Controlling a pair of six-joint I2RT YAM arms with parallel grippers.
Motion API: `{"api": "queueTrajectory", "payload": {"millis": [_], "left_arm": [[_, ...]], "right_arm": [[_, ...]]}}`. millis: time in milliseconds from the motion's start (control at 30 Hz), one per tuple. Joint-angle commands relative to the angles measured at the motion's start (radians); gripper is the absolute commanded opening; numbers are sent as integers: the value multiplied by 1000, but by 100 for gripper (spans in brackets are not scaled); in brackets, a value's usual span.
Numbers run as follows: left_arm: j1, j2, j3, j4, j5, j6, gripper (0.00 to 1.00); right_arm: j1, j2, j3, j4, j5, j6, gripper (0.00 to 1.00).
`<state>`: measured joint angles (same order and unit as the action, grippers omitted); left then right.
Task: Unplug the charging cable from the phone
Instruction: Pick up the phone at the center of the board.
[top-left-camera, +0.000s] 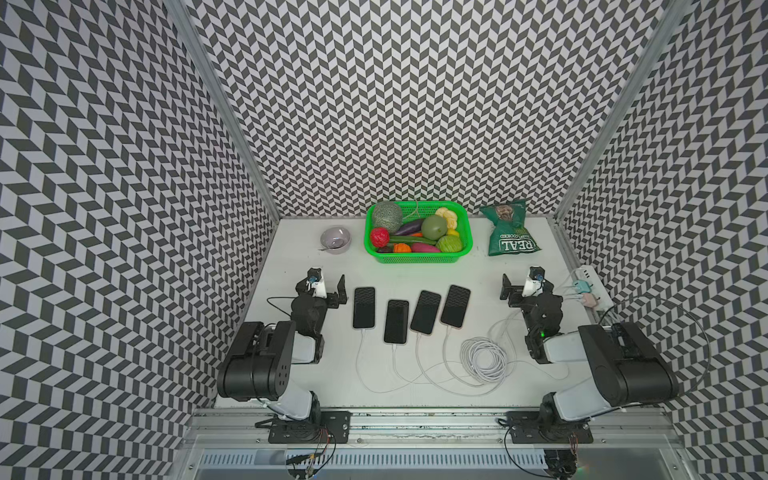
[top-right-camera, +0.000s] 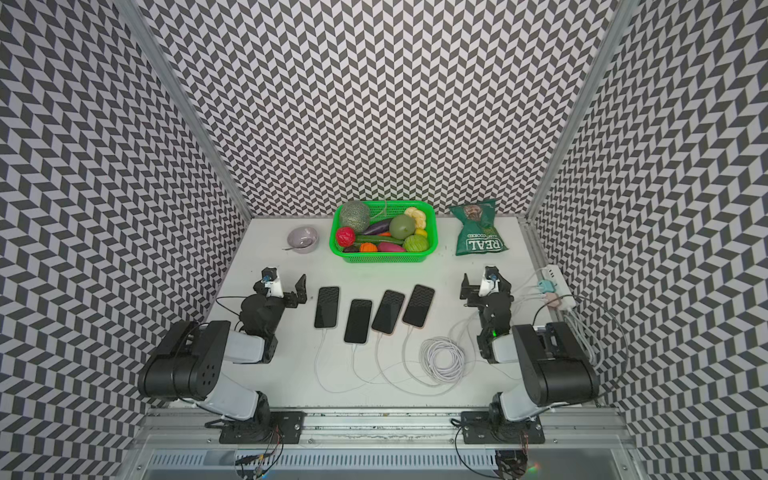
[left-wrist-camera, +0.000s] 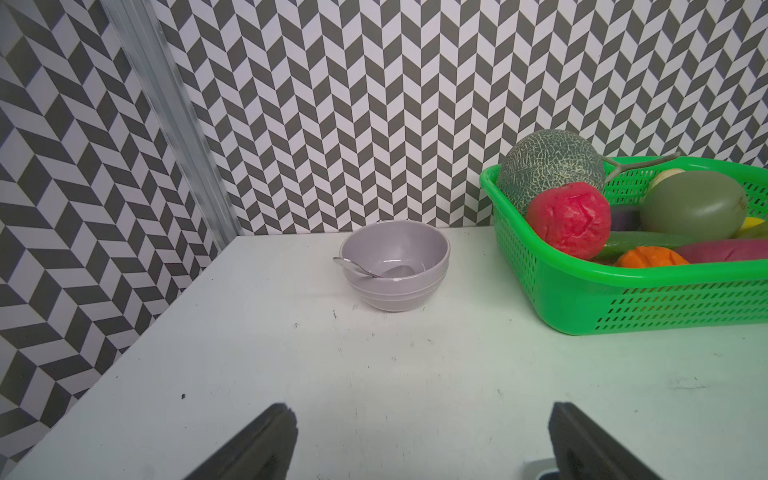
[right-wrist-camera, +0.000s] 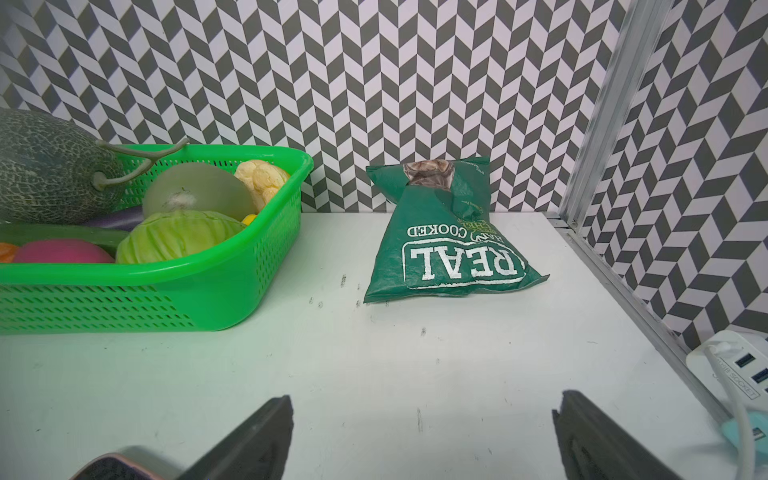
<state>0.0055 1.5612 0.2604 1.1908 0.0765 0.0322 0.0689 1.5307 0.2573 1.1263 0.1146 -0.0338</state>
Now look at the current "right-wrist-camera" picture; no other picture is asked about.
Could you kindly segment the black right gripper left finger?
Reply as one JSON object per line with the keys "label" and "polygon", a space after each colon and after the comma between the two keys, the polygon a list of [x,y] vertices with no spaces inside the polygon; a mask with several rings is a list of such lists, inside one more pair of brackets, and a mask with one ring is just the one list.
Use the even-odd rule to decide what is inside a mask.
{"label": "black right gripper left finger", "polygon": [[275,479],[285,471],[294,427],[288,395],[265,402],[179,479]]}

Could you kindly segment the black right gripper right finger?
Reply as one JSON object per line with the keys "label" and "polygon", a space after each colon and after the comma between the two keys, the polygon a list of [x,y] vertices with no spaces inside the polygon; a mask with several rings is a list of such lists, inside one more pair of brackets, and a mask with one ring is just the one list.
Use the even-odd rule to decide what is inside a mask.
{"label": "black right gripper right finger", "polygon": [[562,393],[552,412],[568,479],[673,480],[679,476],[584,394]]}

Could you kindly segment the pink case phone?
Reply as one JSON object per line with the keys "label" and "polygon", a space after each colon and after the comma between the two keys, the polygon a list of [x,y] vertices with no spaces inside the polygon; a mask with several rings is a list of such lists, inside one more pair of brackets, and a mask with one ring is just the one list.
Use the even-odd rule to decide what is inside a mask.
{"label": "pink case phone", "polygon": [[91,460],[71,480],[162,480],[162,477],[123,455],[110,453]]}

